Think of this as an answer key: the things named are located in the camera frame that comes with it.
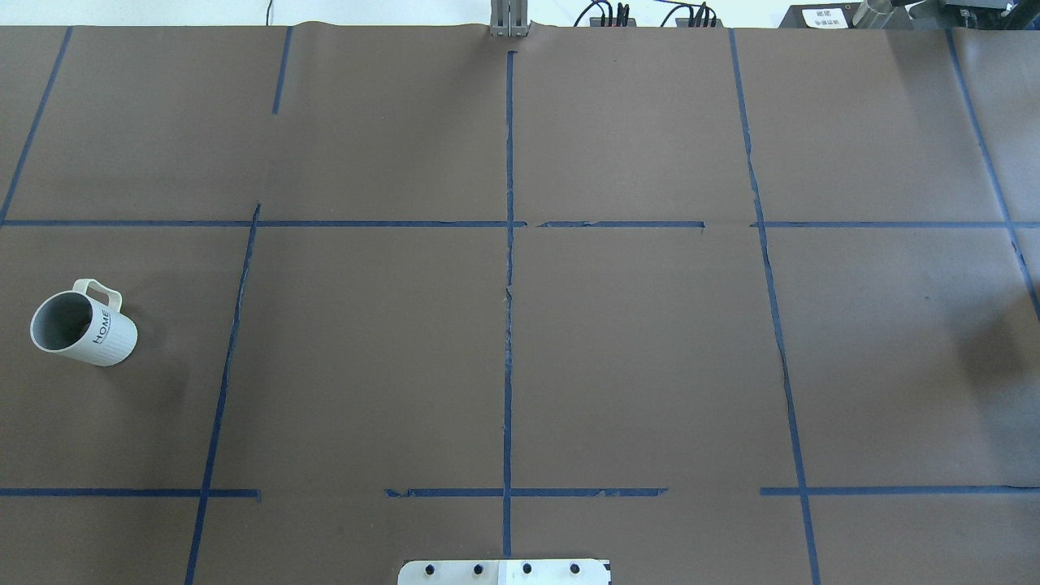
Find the grey aluminium frame post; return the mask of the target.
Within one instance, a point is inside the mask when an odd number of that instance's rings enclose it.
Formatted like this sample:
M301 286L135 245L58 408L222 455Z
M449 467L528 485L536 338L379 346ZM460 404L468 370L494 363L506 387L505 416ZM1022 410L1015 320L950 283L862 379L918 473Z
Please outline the grey aluminium frame post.
M527 37L530 33L530 1L491 0L489 31L491 37Z

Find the white ribbed HOME mug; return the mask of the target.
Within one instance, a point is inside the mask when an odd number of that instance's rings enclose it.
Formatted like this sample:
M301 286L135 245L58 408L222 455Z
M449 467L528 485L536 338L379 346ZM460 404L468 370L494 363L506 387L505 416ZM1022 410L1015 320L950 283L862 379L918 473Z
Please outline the white ribbed HOME mug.
M122 314L123 296L96 279L48 297L31 317L31 341L45 353L93 366L123 362L138 340L132 319Z

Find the white pedestal base plate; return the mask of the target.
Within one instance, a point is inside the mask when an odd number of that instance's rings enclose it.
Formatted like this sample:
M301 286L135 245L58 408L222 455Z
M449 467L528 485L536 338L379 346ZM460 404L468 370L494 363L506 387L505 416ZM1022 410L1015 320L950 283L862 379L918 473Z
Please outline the white pedestal base plate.
M612 584L609 562L579 558L419 560L406 562L398 584Z

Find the black equipment box with label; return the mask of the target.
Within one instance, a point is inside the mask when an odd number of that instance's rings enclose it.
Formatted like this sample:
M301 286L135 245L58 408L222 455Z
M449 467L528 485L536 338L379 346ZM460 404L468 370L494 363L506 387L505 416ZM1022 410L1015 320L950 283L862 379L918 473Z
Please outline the black equipment box with label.
M795 4L787 8L778 24L779 28L842 30L881 28L886 30L941 30L950 25L938 12L938 4L931 1L895 1L892 12L881 14L887 8L885 1L829 1Z

